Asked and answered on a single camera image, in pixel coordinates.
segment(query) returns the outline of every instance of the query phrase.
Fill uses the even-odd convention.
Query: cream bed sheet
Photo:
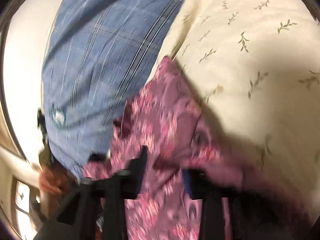
[[[170,55],[213,131],[320,214],[320,27],[301,0],[185,0]]]

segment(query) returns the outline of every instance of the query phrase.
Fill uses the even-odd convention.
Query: purple fabric
[[[281,221],[295,229],[294,233],[309,226],[299,197],[286,194],[240,155],[220,147],[181,70],[168,57],[134,100],[127,101],[122,120],[114,122],[111,159],[89,162],[84,175],[108,178],[136,158],[142,145],[148,146],[149,155],[141,193],[138,200],[125,201],[130,240],[198,239],[202,203],[190,200],[181,168],[200,169],[218,186],[267,198]],[[222,204],[225,236],[230,240],[228,199],[224,198]]]

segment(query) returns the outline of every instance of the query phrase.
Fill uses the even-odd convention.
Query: blue plaid shirt
[[[54,157],[76,176],[107,154],[112,121],[144,86],[183,0],[63,0],[44,61]]]

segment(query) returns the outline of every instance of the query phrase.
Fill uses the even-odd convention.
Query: blue plaid fabric
[[[63,0],[44,61],[44,111],[54,157],[82,177],[107,154],[112,121],[144,86],[183,0]]]

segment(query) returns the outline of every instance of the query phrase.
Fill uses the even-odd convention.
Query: window pane
[[[21,182],[17,182],[16,204],[19,208],[29,213],[30,188]]]
[[[16,212],[21,238],[23,240],[32,240],[36,236],[36,230],[33,223],[31,223],[29,216],[25,213],[22,213],[19,210],[16,210]]]

